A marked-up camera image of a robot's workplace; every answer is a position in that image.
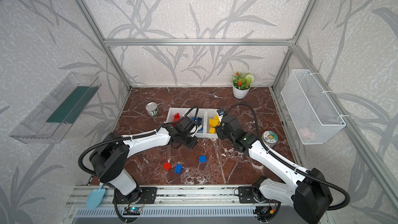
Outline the red lego brick top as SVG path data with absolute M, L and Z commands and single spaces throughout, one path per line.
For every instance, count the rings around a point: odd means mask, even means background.
M 177 113 L 177 114 L 174 115 L 174 123 L 173 123 L 173 125 L 175 125 L 179 120 L 180 120 L 180 115 L 179 115 L 179 113 Z

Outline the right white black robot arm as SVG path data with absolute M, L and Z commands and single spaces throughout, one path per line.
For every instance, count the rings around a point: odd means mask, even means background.
M 259 202 L 276 200 L 295 209 L 309 224 L 317 224 L 326 211 L 335 211 L 350 203 L 350 195 L 343 188 L 325 180 L 324 175 L 313 168 L 308 170 L 288 160 L 251 132 L 245 132 L 239 121 L 224 109 L 217 111 L 220 120 L 216 127 L 219 139 L 228 139 L 232 146 L 246 156 L 261 163 L 282 182 L 263 177 L 253 185 Z

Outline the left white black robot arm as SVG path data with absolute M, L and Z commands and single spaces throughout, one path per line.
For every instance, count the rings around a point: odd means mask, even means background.
M 113 186 L 124 196 L 138 192 L 139 185 L 124 168 L 127 159 L 139 152 L 160 146 L 178 144 L 192 149 L 198 142 L 196 133 L 202 128 L 200 120 L 184 116 L 161 124 L 157 129 L 133 135 L 109 134 L 78 158 L 79 167 L 97 176 L 99 181 Z

